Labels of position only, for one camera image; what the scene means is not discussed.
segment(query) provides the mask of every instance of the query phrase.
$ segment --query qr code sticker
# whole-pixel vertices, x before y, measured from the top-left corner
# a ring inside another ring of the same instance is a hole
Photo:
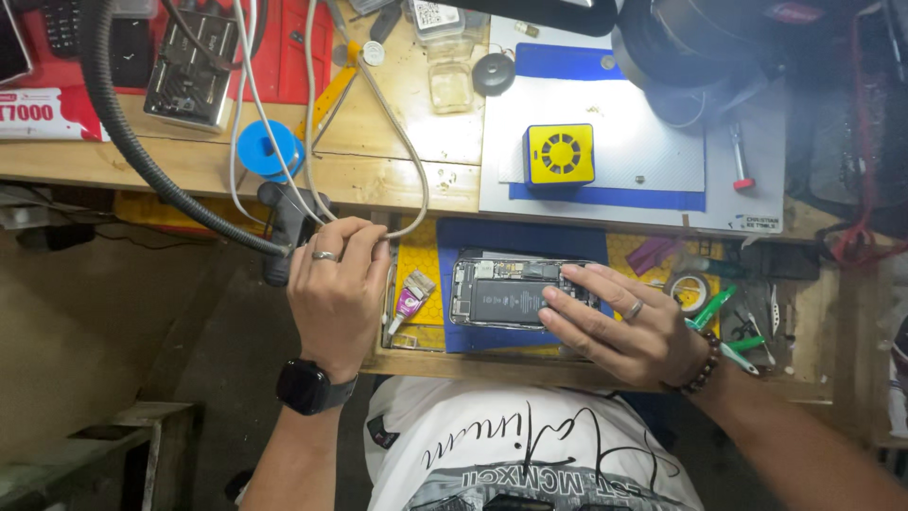
[[[426,30],[441,25],[450,25],[460,20],[457,7],[438,5],[425,0],[413,0],[413,10],[419,30]]]

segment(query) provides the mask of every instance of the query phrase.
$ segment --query concrete floor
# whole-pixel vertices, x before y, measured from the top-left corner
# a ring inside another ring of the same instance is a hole
[[[196,297],[172,327],[141,399],[203,405],[192,509],[236,507],[223,493],[238,472],[255,467],[280,405],[274,383],[283,361],[298,353],[298,336],[281,289],[259,280],[260,262],[227,246],[202,276]],[[372,378],[365,376],[340,421],[336,509],[366,509],[371,483],[363,462],[362,423]],[[670,404],[675,454],[706,509],[782,509],[715,425],[684,400]]]

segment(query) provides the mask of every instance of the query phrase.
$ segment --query purple object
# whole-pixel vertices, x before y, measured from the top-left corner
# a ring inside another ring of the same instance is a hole
[[[650,268],[661,265],[666,258],[681,248],[683,243],[680,239],[650,237],[643,245],[638,246],[637,250],[628,254],[625,260],[637,276],[642,276]]]

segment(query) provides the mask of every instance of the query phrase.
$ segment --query smartphone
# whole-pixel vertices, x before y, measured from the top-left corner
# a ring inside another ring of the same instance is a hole
[[[554,286],[580,303],[599,310],[598,296],[561,275],[561,266],[593,261],[567,259],[461,258],[454,264],[448,320],[455,325],[546,330],[538,311],[542,296]]]
[[[0,1],[3,2],[3,11],[0,12],[0,84],[5,84],[31,74],[33,68],[22,31],[13,18],[13,9],[8,0]]]

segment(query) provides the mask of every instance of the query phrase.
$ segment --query glue tube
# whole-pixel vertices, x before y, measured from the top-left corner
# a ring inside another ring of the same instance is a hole
[[[403,289],[400,290],[397,306],[394,307],[394,321],[391,322],[388,333],[393,336],[401,323],[407,318],[413,317],[422,304],[426,303],[434,289],[435,283],[432,282],[432,279],[423,275],[419,270],[413,270],[403,281]]]

